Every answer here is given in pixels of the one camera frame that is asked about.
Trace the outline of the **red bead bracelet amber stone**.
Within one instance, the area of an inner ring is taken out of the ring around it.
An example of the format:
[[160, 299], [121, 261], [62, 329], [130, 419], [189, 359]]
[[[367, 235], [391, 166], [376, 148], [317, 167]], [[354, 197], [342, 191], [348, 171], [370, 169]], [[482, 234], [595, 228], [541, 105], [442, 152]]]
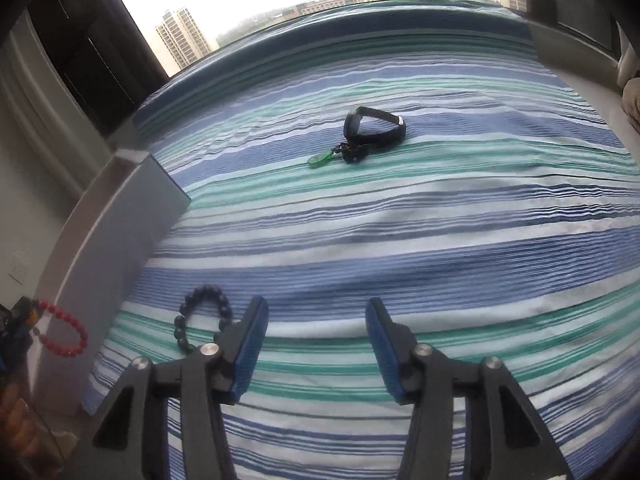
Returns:
[[[88, 348], [89, 333], [76, 316], [62, 310], [49, 301], [36, 299], [32, 302], [32, 336], [40, 346], [54, 356], [73, 359], [82, 356]], [[56, 332], [50, 334], [37, 323], [44, 318]]]

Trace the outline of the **grey bed side board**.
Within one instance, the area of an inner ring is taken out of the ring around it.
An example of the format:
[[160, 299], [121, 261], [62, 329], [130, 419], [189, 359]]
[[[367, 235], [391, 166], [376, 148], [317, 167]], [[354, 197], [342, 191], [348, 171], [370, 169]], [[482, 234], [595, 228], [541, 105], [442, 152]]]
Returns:
[[27, 353], [32, 402], [73, 415], [103, 341], [156, 246], [190, 198], [149, 153], [119, 150], [66, 220], [35, 296], [77, 318], [88, 332], [81, 356], [63, 358], [34, 344]]

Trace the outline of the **blue green striped bed sheet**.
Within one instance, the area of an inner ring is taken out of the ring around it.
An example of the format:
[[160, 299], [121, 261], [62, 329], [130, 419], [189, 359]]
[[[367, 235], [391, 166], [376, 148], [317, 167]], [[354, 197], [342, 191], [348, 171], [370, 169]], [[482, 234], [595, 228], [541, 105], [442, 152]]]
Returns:
[[[404, 118], [344, 138], [357, 106]], [[93, 364], [94, 413], [136, 356], [178, 359], [205, 284], [269, 304], [224, 411], [242, 479], [391, 479], [410, 408], [364, 325], [378, 297], [446, 356], [502, 359], [585, 479], [639, 428], [639, 168], [491, 4], [381, 2], [250, 36], [175, 77], [134, 132], [190, 197]]]

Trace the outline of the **white curtain left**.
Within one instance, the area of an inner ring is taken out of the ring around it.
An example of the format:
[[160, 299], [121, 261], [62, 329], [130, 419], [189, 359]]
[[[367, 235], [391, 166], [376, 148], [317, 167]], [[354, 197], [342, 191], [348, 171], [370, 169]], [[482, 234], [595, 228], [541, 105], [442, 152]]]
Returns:
[[1, 46], [1, 93], [43, 166], [81, 198], [111, 151], [54, 68], [28, 12]]

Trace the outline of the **white curtain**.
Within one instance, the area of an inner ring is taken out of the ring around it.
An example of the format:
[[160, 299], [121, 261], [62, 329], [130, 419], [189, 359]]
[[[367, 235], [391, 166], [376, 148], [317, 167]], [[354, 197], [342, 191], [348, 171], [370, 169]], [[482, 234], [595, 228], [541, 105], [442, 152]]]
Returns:
[[620, 59], [617, 62], [617, 85], [623, 89], [628, 81], [638, 77], [640, 60], [622, 26], [617, 25], [620, 33]]
[[43, 166], [81, 198], [111, 151], [54, 68], [28, 12], [1, 46], [1, 93]]

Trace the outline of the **black wristband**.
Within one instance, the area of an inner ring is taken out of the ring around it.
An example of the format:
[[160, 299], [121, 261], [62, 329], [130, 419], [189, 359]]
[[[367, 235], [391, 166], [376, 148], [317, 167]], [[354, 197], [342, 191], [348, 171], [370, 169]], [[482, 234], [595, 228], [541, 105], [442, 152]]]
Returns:
[[353, 146], [389, 148], [406, 138], [406, 122], [399, 115], [368, 106], [357, 106], [344, 121], [344, 138]]

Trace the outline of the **beige folded blanket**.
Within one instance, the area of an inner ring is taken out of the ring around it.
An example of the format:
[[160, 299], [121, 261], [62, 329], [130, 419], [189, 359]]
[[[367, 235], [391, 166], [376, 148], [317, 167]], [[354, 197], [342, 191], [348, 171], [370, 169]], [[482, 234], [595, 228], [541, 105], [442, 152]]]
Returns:
[[623, 88], [622, 109], [634, 130], [640, 132], [640, 78], [629, 79]]

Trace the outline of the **white curtain right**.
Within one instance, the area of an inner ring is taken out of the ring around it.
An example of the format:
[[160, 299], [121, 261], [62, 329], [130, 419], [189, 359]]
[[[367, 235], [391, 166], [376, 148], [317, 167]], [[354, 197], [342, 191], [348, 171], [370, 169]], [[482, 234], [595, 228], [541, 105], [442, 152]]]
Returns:
[[638, 77], [640, 60], [622, 26], [617, 25], [620, 33], [620, 59], [617, 62], [617, 85], [623, 89], [628, 81]]

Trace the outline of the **white wall socket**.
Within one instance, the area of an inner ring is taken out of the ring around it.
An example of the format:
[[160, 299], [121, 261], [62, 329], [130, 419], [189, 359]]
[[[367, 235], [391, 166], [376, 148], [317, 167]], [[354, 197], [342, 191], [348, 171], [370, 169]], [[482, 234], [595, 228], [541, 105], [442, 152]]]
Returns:
[[14, 252], [10, 257], [8, 275], [18, 284], [24, 285], [29, 271], [27, 259], [19, 252]]

